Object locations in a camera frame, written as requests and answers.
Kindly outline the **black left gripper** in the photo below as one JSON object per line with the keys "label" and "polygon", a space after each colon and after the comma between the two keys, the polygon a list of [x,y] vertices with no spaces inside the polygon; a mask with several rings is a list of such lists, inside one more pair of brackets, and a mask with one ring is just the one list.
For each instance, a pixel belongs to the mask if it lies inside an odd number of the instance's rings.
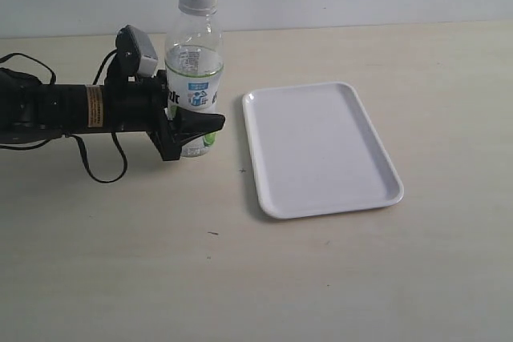
{"label": "black left gripper", "polygon": [[225,116],[177,108],[168,118],[168,81],[164,70],[151,77],[107,72],[104,90],[108,93],[109,115],[116,132],[145,132],[163,161],[180,158],[181,146],[206,134],[220,131]]}

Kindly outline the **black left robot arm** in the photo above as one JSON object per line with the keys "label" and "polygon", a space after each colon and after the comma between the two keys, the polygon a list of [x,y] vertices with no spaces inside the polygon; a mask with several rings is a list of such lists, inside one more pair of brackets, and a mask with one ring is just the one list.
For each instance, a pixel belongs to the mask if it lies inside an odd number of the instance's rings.
{"label": "black left robot arm", "polygon": [[223,115],[176,109],[167,116],[164,71],[152,78],[110,78],[103,85],[43,84],[33,75],[1,70],[1,143],[22,145],[63,136],[145,132],[164,161],[185,144],[220,131]]}

